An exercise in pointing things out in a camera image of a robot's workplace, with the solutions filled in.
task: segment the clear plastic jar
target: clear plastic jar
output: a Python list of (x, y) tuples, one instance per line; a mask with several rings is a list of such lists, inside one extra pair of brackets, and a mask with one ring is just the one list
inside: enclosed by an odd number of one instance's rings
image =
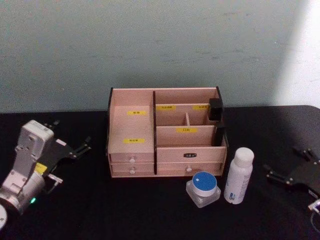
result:
[(220, 198), (221, 190), (215, 176), (206, 171), (196, 173), (186, 183), (186, 192), (198, 208), (203, 208)]

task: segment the black label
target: black label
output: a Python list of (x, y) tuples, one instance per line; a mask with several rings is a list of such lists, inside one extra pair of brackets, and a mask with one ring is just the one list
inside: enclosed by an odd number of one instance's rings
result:
[(183, 154), (185, 158), (195, 158), (197, 156), (196, 153), (185, 153)]

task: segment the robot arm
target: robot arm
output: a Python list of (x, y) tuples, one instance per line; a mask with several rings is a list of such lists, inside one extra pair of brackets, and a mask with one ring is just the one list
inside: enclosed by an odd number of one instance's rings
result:
[(47, 179), (54, 181), (47, 193), (63, 182), (52, 172), (61, 159), (75, 160), (89, 151), (89, 140), (74, 150), (35, 120), (22, 126), (13, 168), (0, 188), (0, 230), (8, 221), (8, 213), (22, 215), (32, 199), (48, 188)]
[(265, 165), (268, 173), (267, 179), (280, 183), (289, 189), (300, 188), (307, 191), (316, 200), (308, 208), (311, 213), (310, 222), (314, 230), (320, 234), (320, 230), (314, 224), (314, 216), (320, 216), (320, 158), (312, 151), (311, 148), (299, 150), (293, 148), (294, 152), (303, 157), (305, 161), (296, 167), (288, 176), (278, 174), (270, 166)]

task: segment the white plastic bottle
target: white plastic bottle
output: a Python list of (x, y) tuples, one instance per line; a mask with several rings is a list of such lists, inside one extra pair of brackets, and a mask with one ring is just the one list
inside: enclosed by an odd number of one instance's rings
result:
[(244, 200), (254, 157), (254, 152), (246, 147), (240, 147), (235, 151), (224, 188), (224, 198), (227, 202), (240, 204)]

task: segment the drawer knob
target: drawer knob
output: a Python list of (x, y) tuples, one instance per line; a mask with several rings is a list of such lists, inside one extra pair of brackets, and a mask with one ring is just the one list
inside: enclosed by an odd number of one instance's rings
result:
[(136, 168), (132, 167), (131, 170), (130, 170), (130, 174), (135, 174), (135, 173), (136, 173)]
[(190, 172), (192, 171), (192, 168), (191, 168), (190, 166), (187, 166), (187, 167), (186, 167), (186, 171), (187, 171), (188, 173), (190, 173)]
[(136, 160), (133, 157), (130, 158), (129, 163), (134, 164), (135, 162), (136, 162)]

